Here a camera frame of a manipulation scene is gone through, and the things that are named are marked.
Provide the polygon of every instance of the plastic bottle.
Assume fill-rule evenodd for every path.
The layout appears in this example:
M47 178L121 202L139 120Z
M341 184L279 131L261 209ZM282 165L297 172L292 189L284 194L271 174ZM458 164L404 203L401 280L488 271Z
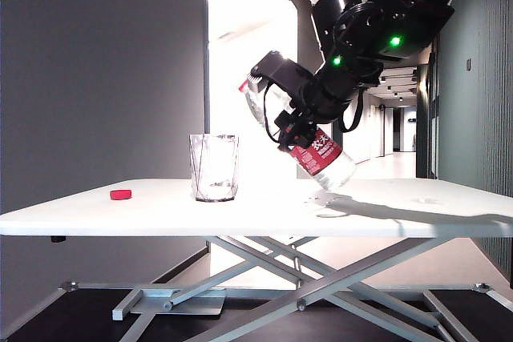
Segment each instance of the plastic bottle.
M249 110L257 122L265 127L264 93L252 90L248 80L242 83L239 91L244 93ZM290 97L284 91L275 92L272 96L272 104L275 108L279 107L278 113L288 108ZM269 116L275 116L270 114L269 107L267 111ZM297 164L327 191L337 191L356 170L354 161L319 127L310 147L305 149L294 146L289 153Z

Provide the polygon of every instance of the black cable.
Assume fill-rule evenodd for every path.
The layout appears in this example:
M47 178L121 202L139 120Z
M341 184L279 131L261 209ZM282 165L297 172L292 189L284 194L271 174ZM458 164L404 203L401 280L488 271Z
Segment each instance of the black cable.
M265 106L265 100L267 99L267 91L269 91L269 88L271 88L273 84L269 82L267 87L264 91L264 122L265 122L265 131L267 132L267 135L274 143L279 143L278 140L274 139L274 137L271 135L271 131L269 130L269 121L267 120L267 107Z

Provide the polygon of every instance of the table top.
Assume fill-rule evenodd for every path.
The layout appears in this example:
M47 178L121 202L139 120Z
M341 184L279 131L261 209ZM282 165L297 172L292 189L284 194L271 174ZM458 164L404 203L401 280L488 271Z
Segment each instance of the table top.
M109 191L132 189L126 200ZM188 179L135 179L0 215L3 235L511 237L513 198L432 179L312 180L196 202Z

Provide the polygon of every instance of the dark green wall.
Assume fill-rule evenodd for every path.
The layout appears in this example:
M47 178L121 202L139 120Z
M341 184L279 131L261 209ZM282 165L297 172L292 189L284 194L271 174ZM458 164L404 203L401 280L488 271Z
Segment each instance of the dark green wall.
M439 178L513 196L513 0L453 0L438 50ZM471 58L472 68L466 69ZM511 275L511 239L481 239Z

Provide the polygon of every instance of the dark floor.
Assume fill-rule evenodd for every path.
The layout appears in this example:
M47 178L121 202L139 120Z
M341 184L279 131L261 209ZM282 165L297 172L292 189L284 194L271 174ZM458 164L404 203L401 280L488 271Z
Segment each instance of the dark floor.
M480 342L511 342L513 312L485 294L471 291L434 292ZM68 292L8 338L8 342L119 342L137 316L112 321L111 310L128 290L81 289ZM157 316L139 342L181 342L216 323L261 304L226 300L221 316ZM294 312L246 336L240 342L399 342L404 339L340 308L319 303Z

